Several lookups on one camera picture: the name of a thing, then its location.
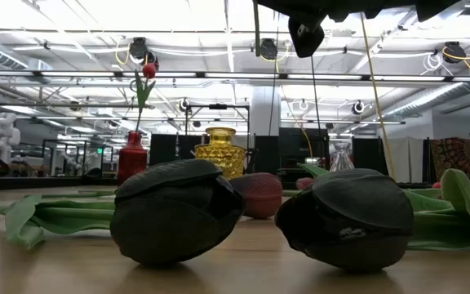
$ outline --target wooden table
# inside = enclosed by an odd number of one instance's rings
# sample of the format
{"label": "wooden table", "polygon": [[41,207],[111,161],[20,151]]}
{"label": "wooden table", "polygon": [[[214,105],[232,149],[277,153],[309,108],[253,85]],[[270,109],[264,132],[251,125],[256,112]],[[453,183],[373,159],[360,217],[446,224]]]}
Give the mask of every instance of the wooden table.
{"label": "wooden table", "polygon": [[[0,203],[77,189],[95,187],[1,191]],[[107,231],[48,234],[42,246],[24,251],[6,242],[0,216],[0,294],[7,293],[470,293],[470,250],[407,252],[382,273],[348,275],[291,250],[271,220],[243,219],[209,252],[145,269],[121,256]]]}

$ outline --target yellow vase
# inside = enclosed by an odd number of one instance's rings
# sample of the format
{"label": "yellow vase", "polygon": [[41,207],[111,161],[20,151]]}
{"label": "yellow vase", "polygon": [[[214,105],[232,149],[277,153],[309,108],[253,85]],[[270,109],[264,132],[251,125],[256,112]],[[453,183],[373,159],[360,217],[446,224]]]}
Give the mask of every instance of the yellow vase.
{"label": "yellow vase", "polygon": [[207,159],[223,171],[228,180],[242,176],[244,170],[244,148],[232,145],[235,130],[228,127],[209,127],[210,144],[196,145],[195,158]]}

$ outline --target patterned fabric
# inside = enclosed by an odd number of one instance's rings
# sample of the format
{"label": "patterned fabric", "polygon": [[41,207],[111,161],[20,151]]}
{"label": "patterned fabric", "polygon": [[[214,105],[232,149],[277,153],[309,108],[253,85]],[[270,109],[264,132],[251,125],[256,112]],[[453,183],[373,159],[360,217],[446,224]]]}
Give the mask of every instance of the patterned fabric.
{"label": "patterned fabric", "polygon": [[465,172],[470,179],[470,140],[447,138],[431,140],[432,158],[437,179],[449,168]]}

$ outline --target ceiling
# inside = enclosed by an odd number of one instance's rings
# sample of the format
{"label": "ceiling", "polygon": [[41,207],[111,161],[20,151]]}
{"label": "ceiling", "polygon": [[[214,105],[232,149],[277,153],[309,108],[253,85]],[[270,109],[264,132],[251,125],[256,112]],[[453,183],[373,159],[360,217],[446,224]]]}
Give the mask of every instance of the ceiling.
{"label": "ceiling", "polygon": [[[53,70],[132,71],[139,66],[126,59],[126,49],[133,37],[146,37],[151,50],[156,52],[160,71],[202,71],[273,73],[275,63],[256,57],[255,24],[251,0],[41,0],[38,9],[26,0],[0,0],[0,48],[17,59],[42,60]],[[424,23],[405,22],[411,7],[382,11],[375,19],[366,20],[366,31],[371,45],[382,48],[373,52],[375,74],[447,75],[465,70],[464,63],[444,63],[436,70],[426,70],[428,55],[435,48],[441,50],[445,42],[456,41],[470,56],[470,16],[461,15],[448,20],[430,20]],[[291,48],[287,32],[287,16],[278,15],[266,7],[259,8],[261,38],[276,38],[281,73],[310,74],[312,61],[300,59]],[[366,46],[360,16],[350,15],[344,22],[335,23],[326,18],[322,22],[326,32],[323,44],[313,57],[316,74],[369,74]],[[68,78],[54,81],[70,82]],[[39,97],[39,87],[19,84],[24,79],[0,78],[4,83],[27,96]],[[106,82],[109,79],[93,79]],[[79,100],[88,104],[125,104],[131,102],[134,92],[129,87],[45,87],[48,103],[67,103]],[[143,112],[143,118],[179,118],[179,101],[187,98],[193,104],[222,103],[249,105],[255,84],[251,81],[215,82],[211,79],[158,79],[156,90],[149,97],[155,109]],[[313,85],[288,82],[279,85],[282,99],[281,117],[315,118]],[[418,91],[418,87],[379,87],[382,108]],[[321,119],[360,119],[351,113],[358,100],[366,107],[375,106],[375,93],[370,85],[352,85],[345,82],[317,86]],[[135,118],[136,109],[115,108],[96,110],[90,105],[77,112],[63,109],[63,115],[111,115]],[[204,109],[196,118],[243,118],[245,113],[234,110]],[[200,131],[215,123],[191,127]],[[246,123],[224,122],[225,126],[246,130]],[[146,131],[175,132],[166,122],[143,121]]]}

